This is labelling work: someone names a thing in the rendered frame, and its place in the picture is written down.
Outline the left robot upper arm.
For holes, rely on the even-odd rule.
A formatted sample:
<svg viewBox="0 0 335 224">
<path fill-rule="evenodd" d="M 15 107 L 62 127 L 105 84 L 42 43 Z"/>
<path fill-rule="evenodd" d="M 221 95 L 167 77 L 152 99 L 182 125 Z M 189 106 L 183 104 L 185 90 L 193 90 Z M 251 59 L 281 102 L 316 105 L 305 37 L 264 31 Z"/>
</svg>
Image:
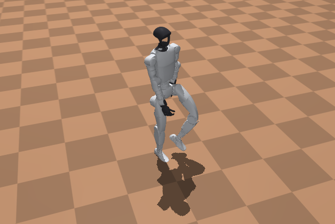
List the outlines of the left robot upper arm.
<svg viewBox="0 0 335 224">
<path fill-rule="evenodd" d="M 180 68 L 180 66 L 181 66 L 181 64 L 179 63 L 179 61 L 177 61 L 178 60 L 178 58 L 179 58 L 179 51 L 180 51 L 180 46 L 178 46 L 177 44 L 175 44 L 175 43 L 172 43 L 172 44 L 170 44 L 170 45 L 172 45 L 173 47 L 174 47 L 174 49 L 175 49 L 175 71 L 176 70 L 178 70 L 179 68 Z"/>
</svg>

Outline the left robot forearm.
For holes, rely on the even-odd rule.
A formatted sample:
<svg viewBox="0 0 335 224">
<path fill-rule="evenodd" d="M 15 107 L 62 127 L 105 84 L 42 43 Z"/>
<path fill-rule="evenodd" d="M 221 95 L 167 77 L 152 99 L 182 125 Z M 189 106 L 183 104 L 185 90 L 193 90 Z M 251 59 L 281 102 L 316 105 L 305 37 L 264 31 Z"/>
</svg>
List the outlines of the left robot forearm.
<svg viewBox="0 0 335 224">
<path fill-rule="evenodd" d="M 179 69 L 178 69 L 179 70 Z M 177 75 L 178 75 L 178 70 L 174 70 L 174 75 L 173 75 L 173 78 L 170 79 L 170 82 L 174 84 L 175 80 L 177 79 Z"/>
</svg>

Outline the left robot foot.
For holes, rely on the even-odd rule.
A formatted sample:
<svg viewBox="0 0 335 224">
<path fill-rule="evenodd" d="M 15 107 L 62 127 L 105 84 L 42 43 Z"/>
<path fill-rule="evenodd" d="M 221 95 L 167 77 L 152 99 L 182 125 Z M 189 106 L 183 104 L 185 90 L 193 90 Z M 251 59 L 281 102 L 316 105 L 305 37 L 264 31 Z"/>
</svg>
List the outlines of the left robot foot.
<svg viewBox="0 0 335 224">
<path fill-rule="evenodd" d="M 185 151 L 186 146 L 184 145 L 184 143 L 181 140 L 180 141 L 176 140 L 176 137 L 177 137 L 177 135 L 175 135 L 175 134 L 170 135 L 170 139 L 176 144 L 176 146 L 180 150 Z"/>
</svg>

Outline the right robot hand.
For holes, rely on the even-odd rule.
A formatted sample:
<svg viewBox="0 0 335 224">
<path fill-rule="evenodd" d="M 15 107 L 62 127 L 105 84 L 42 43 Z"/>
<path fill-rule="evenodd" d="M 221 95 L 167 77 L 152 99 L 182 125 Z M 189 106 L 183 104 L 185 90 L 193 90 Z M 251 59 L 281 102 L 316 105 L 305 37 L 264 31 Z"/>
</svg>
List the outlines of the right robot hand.
<svg viewBox="0 0 335 224">
<path fill-rule="evenodd" d="M 163 114 L 164 114 L 165 116 L 173 116 L 174 114 L 172 114 L 170 111 L 172 111 L 172 112 L 175 112 L 175 111 L 169 109 L 169 107 L 167 106 L 167 103 L 166 103 L 165 100 L 164 100 L 163 102 L 164 102 L 164 104 L 165 104 L 165 105 L 162 105 L 162 106 L 161 106 L 161 107 L 162 107 L 162 112 L 163 112 Z"/>
</svg>

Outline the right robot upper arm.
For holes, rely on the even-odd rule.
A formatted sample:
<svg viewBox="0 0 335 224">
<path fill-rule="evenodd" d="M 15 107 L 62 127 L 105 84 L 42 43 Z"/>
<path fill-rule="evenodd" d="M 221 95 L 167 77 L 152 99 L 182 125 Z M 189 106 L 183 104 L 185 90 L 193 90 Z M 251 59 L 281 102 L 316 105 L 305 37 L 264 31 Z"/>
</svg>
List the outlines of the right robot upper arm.
<svg viewBox="0 0 335 224">
<path fill-rule="evenodd" d="M 154 80 L 157 82 L 158 85 L 160 85 L 161 79 L 159 77 L 156 77 L 156 69 L 155 69 L 156 56 L 155 54 L 150 54 L 149 56 L 147 56 L 144 60 L 144 64 L 147 67 L 150 81 Z"/>
</svg>

